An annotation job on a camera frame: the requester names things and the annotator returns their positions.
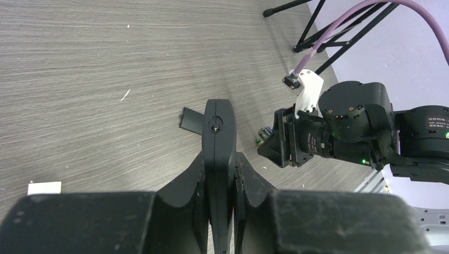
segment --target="tripod leg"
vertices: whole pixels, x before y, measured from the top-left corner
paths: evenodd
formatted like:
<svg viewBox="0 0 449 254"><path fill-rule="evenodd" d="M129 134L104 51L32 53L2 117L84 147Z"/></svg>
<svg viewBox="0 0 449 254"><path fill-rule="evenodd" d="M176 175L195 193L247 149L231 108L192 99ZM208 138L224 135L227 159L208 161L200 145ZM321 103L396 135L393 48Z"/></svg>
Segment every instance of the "tripod leg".
<svg viewBox="0 0 449 254"><path fill-rule="evenodd" d="M333 43L336 40L340 39L342 36L344 36L347 32L349 32L352 28L356 27L357 25L361 24L364 20L366 20L369 16L377 12L380 8L382 8L387 3L378 3L374 5L371 9L363 13L360 17L358 17L355 21L353 21L351 24L349 24L347 27L345 27L341 32L335 34L330 38L327 43ZM324 51L326 47L320 47L317 50L317 53L321 53Z"/></svg>
<svg viewBox="0 0 449 254"><path fill-rule="evenodd" d="M333 64L339 57L343 55L348 49L350 49L357 41L359 41L366 33L368 33L371 29L373 29L379 22L382 21L388 14L390 14L399 4L390 4L388 5L381 13L379 13L368 25L366 25L363 29L360 30L350 41L349 45L343 46L340 50L338 50L333 56L329 58L323 65L315 71L317 75L320 75L327 67Z"/></svg>
<svg viewBox="0 0 449 254"><path fill-rule="evenodd" d="M290 8L298 6L300 4L305 4L310 1L312 1L312 0L295 0L295 1L289 2L287 4L284 4L284 5L275 7L275 8L266 9L263 14L264 14L264 17L269 17L275 13L290 9Z"/></svg>
<svg viewBox="0 0 449 254"><path fill-rule="evenodd" d="M347 23L348 21L350 21L351 19L355 18L356 16L358 16L359 14L363 13L364 11L368 10L369 8L371 8L374 4L368 5L364 8L361 8L360 10L354 12L351 16L349 16L347 19L345 19L345 21L343 21L341 23L341 25L339 25L338 27L344 25L345 23ZM323 35L323 33L330 27L330 25L332 25L332 23L328 24L326 27L324 27L323 29L321 29L320 31L316 32L315 34L311 35L310 37L308 37L307 39L305 39L304 41L298 41L298 43L296 44L295 47L293 47L293 51L296 53L299 53L301 51L303 51L304 49L308 49L311 47L312 43L315 43L318 39L320 39L320 37Z"/></svg>
<svg viewBox="0 0 449 254"><path fill-rule="evenodd" d="M315 19L317 19L318 13L321 11L321 8L324 5L325 1L326 0L320 0L320 2L317 5L317 8L313 11L312 17L310 17L309 23L307 23L306 28L302 32L301 38L299 39L300 42L304 41L304 39L306 38L307 34L312 28L313 23L315 22Z"/></svg>

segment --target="cable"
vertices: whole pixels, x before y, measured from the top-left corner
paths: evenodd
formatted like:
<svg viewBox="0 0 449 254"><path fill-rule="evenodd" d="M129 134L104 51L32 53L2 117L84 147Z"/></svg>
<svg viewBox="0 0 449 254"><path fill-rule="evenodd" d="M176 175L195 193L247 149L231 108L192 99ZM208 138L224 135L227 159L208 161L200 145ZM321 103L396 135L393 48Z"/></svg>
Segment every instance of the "cable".
<svg viewBox="0 0 449 254"><path fill-rule="evenodd" d="M441 46L441 49L443 50L444 57L446 58L446 62L449 65L449 43L447 43L447 39L444 36L443 30L438 25L438 22L432 17L432 15L424 9L419 4L411 1L411 0L390 0L390 1L382 1L382 0L365 0L351 9L349 9L347 12L345 12L342 16L340 16L320 37L320 39L317 40L315 45L309 50L307 55L305 55L301 61L299 62L298 66L293 71L292 75L298 77L299 73L304 69L307 62L313 57L313 55L317 52L321 44L330 36L330 34L341 24L345 19L347 19L349 16L351 16L354 12L360 10L361 8L364 8L371 4L376 3L383 3L383 2L392 2L397 4L405 5L411 9L413 9L415 12L417 12L421 17L424 18L424 20L427 22L427 24L430 26L432 31L434 32L436 39L439 42L439 45Z"/></svg>
<svg viewBox="0 0 449 254"><path fill-rule="evenodd" d="M396 153L391 146L391 133L389 130L382 130L378 133L379 149L382 156L384 156L389 163L397 166L416 166L414 162Z"/></svg>

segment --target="wooden floor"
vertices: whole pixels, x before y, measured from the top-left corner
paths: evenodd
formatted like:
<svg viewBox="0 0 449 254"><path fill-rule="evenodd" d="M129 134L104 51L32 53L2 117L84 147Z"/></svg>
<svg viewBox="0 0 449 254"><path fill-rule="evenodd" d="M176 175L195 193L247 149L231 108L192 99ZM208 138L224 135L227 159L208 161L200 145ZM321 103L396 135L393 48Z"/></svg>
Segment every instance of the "wooden floor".
<svg viewBox="0 0 449 254"><path fill-rule="evenodd" d="M201 150L178 128L183 107L203 112L209 98L232 101L238 150L276 187L354 189L370 169L321 158L279 169L257 155L257 131L295 102L281 79L302 56L291 47L310 12L262 17L284 2L3 0L0 219L30 181L62 181L64 193L161 188ZM322 77L336 82L331 68Z"/></svg>

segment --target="purple cable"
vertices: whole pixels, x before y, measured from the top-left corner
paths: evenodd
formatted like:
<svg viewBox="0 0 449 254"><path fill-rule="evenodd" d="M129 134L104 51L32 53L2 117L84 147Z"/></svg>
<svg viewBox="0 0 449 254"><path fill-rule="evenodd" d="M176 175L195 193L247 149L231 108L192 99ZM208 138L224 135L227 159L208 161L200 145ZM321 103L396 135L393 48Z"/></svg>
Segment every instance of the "purple cable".
<svg viewBox="0 0 449 254"><path fill-rule="evenodd" d="M345 12L341 17L339 17L325 32L324 34L318 39L318 41L313 45L313 47L309 50L307 55L305 55L301 61L299 62L298 66L293 71L293 75L299 76L299 73L304 69L307 62L313 57L313 55L317 52L318 48L321 46L321 44L330 36L330 34L341 24L345 19L347 19L351 14L354 12L360 10L363 7L366 7L370 4L376 4L376 3L383 3L383 2L392 2L396 4L402 4L405 5L411 9L413 9L415 12L417 12L421 17L424 18L424 20L429 24L432 31L434 31L434 34L436 36L436 39L439 42L439 45L441 46L441 49L443 50L444 57L446 58L446 62L449 65L449 44L447 43L446 37L444 36L443 30L438 25L438 22L432 17L432 15L424 9L419 4L411 1L411 0L390 0L390 1L382 1L382 0L365 0L351 9L349 9L347 12Z"/></svg>

